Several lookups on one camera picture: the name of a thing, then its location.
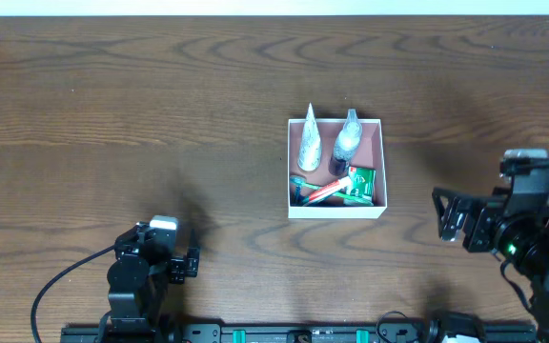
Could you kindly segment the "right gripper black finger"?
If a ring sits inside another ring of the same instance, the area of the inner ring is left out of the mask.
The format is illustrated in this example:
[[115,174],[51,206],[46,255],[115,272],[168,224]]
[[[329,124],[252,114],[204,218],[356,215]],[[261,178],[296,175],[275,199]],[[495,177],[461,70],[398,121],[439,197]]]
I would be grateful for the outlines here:
[[438,236],[457,238],[470,211],[470,196],[435,187],[432,199],[437,213]]
[[462,229],[467,210],[459,202],[449,202],[440,221],[440,238],[443,241],[455,241],[458,232]]

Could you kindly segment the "green Dettol soap box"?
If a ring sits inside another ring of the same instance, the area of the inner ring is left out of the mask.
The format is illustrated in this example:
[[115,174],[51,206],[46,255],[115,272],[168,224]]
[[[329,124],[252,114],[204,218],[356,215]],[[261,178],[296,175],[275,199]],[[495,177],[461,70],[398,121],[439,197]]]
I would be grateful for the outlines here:
[[373,206],[376,170],[351,166],[348,176],[353,181],[352,186],[346,191],[351,199],[345,199],[344,204],[347,206]]

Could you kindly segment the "teal toothpaste tube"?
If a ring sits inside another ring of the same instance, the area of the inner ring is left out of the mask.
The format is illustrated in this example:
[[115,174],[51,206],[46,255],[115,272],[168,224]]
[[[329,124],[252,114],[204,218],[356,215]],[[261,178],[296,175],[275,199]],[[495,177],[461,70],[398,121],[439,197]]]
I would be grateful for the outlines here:
[[302,206],[312,205],[318,203],[327,197],[339,192],[353,184],[350,176],[342,177],[314,192],[310,193],[301,203]]

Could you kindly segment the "clear bottle with blue liquid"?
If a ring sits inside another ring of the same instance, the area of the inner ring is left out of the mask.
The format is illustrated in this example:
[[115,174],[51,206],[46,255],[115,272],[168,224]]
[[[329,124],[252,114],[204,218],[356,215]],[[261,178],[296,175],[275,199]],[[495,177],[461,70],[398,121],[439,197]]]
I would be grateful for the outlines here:
[[333,154],[329,163],[329,172],[334,176],[340,176],[350,167],[359,147],[362,135],[362,126],[355,109],[347,110],[347,118],[338,134]]

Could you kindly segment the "white tube with gold cap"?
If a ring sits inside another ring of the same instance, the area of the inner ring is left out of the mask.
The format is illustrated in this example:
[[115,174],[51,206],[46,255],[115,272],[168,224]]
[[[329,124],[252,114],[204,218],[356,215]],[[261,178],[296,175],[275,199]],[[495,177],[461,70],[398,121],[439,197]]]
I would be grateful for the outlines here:
[[302,129],[297,165],[305,172],[314,172],[320,165],[321,137],[312,104],[309,104]]

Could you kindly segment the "green and white toothbrush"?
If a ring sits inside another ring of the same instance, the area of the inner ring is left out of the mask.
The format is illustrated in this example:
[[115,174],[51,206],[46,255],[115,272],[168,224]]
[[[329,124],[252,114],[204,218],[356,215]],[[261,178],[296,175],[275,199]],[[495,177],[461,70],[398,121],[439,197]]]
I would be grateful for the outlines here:
[[[289,179],[290,181],[290,184],[296,188],[297,185],[299,186],[302,186],[302,185],[311,185],[311,186],[315,186],[315,187],[324,187],[324,186],[318,186],[316,184],[312,184],[312,183],[309,183],[304,177],[302,176],[299,176],[299,175],[292,175]],[[333,195],[331,195],[330,197],[328,197],[327,199],[325,199],[324,201],[322,202],[319,202],[317,204],[320,204],[320,203],[326,203],[326,202],[332,202],[333,204],[337,204],[337,203],[340,203],[342,204],[343,206],[347,206],[344,204],[344,200],[345,199],[351,199],[351,196],[347,195],[346,194],[346,191],[348,188],[350,188],[351,186],[339,191],[339,192],[336,192],[334,193]],[[310,194],[314,191],[309,191],[309,190],[305,190],[303,192],[304,195],[306,194]],[[351,206],[351,207],[373,207],[373,206]]]

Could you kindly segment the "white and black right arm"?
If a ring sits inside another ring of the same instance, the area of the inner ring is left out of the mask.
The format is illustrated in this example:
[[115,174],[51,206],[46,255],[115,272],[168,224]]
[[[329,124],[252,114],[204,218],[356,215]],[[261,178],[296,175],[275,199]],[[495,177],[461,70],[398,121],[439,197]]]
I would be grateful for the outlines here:
[[521,299],[538,323],[538,338],[549,342],[549,193],[514,194],[497,188],[491,196],[471,196],[435,188],[432,198],[438,235],[451,241],[463,231],[467,252],[499,252],[531,282],[533,295]]

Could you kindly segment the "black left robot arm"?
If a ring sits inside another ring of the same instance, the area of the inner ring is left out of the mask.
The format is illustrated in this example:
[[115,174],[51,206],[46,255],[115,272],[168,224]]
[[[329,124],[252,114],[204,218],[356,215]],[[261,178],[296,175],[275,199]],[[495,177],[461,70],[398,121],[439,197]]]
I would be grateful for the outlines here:
[[177,253],[176,231],[138,223],[115,240],[109,268],[108,300],[113,334],[156,335],[165,332],[161,314],[168,288],[196,277],[200,247],[190,233],[185,253]]

